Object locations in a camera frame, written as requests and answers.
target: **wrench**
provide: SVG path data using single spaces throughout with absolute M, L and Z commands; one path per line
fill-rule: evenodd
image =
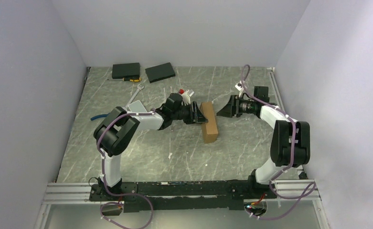
M 144 85 L 142 83 L 140 83 L 139 85 L 137 85 L 137 90 L 131 95 L 131 98 L 130 100 L 128 101 L 128 103 L 126 104 L 125 108 L 128 108 L 128 106 L 130 105 L 130 103 L 133 102 L 134 98 L 136 98 L 137 94 L 143 90 L 144 88 Z

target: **table surface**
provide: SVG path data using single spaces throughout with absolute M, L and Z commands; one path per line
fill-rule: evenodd
M 241 67 L 174 67 L 176 76 L 149 83 L 141 70 L 145 88 L 137 95 L 147 110 L 157 108 L 172 92 L 192 89 L 193 101 L 212 101 L 215 112 L 223 108 L 240 80 Z M 125 106 L 138 83 L 111 79 L 112 69 L 92 67 L 79 103 L 71 135 L 65 150 L 57 182 L 87 182 L 101 172 L 100 154 L 93 137 L 102 119 L 90 117 L 107 114 L 116 106 Z M 251 68 L 249 88 L 268 86 L 270 101 L 276 92 L 266 68 Z M 253 114 L 240 118 L 216 116 L 217 141 L 204 144 L 200 125 L 174 121 L 165 130 L 135 133 L 122 153 L 121 174 L 124 181 L 189 181 L 247 179 L 253 169 L 269 158 L 272 128 Z M 298 179 L 291 169 L 281 179 Z

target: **white wall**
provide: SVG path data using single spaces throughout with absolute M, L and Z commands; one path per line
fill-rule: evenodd
M 51 1 L 0 1 L 0 229 L 33 228 L 84 75 Z
M 275 66 L 309 0 L 53 0 L 88 66 Z
M 373 0 L 312 0 L 276 70 L 332 228 L 373 228 Z

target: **white object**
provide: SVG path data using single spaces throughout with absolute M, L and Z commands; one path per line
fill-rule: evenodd
M 237 88 L 237 90 L 239 91 L 239 93 L 238 93 L 238 97 L 239 97 L 239 98 L 243 97 L 244 88 L 243 88 L 242 85 L 241 85 L 241 81 L 239 81 L 238 83 L 236 83 L 236 84 L 234 85 L 234 87 Z
M 256 181 L 260 184 L 267 185 L 272 177 L 286 166 L 277 167 L 269 158 L 259 169 L 255 170 Z
M 195 94 L 195 92 L 193 90 L 186 90 L 185 92 L 183 92 L 181 94 L 181 96 L 183 98 L 183 103 L 185 105 L 191 104 L 191 97 L 192 97 L 193 94 Z
M 270 106 L 262 106 L 261 107 L 261 114 L 259 117 L 264 120 L 268 125 L 270 125 L 273 128 L 275 128 L 276 120 L 285 120 L 289 122 L 289 120 L 279 111 L 275 110 L 274 108 Z
M 105 173 L 106 175 L 101 174 L 100 178 L 103 179 L 103 176 L 106 178 L 106 183 L 109 187 L 116 185 L 121 180 L 120 174 L 120 160 L 121 154 L 117 156 L 109 157 L 107 153 L 102 149 L 105 153 Z
M 134 113 L 147 113 L 146 108 L 141 103 L 140 100 L 137 100 L 128 105 L 128 109 Z M 143 115 L 143 116 L 133 116 L 134 118 L 140 121 L 137 130 L 158 130 L 164 119 L 162 119 L 161 115 L 155 113 L 153 115 Z

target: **blue cable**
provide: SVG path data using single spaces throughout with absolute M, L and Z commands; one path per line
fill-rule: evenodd
M 108 114 L 100 114 L 100 115 L 96 115 L 96 116 L 93 116 L 91 118 L 91 121 L 94 121 L 95 119 L 98 119 L 98 118 L 106 118 Z

